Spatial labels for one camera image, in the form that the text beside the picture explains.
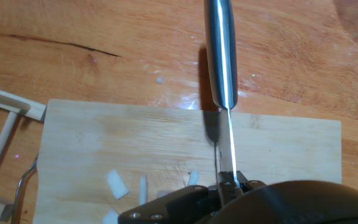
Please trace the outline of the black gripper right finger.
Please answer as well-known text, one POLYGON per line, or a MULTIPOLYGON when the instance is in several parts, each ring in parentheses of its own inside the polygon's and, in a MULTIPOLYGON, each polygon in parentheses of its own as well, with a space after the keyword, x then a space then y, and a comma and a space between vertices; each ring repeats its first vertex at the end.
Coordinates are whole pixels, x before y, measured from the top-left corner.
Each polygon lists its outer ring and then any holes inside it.
POLYGON ((248 180, 241 171, 237 171, 235 174, 229 172, 229 175, 233 178, 235 184, 234 189, 230 190, 230 199, 238 198, 247 192, 266 186, 260 180, 248 180))

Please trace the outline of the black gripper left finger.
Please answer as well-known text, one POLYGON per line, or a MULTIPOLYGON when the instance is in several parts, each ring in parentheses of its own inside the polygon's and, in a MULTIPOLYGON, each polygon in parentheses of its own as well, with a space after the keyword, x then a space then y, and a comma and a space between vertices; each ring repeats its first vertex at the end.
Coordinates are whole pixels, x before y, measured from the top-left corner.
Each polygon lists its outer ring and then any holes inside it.
POLYGON ((184 187, 121 213, 118 224, 209 223, 222 208, 224 187, 232 187, 232 182, 184 187))

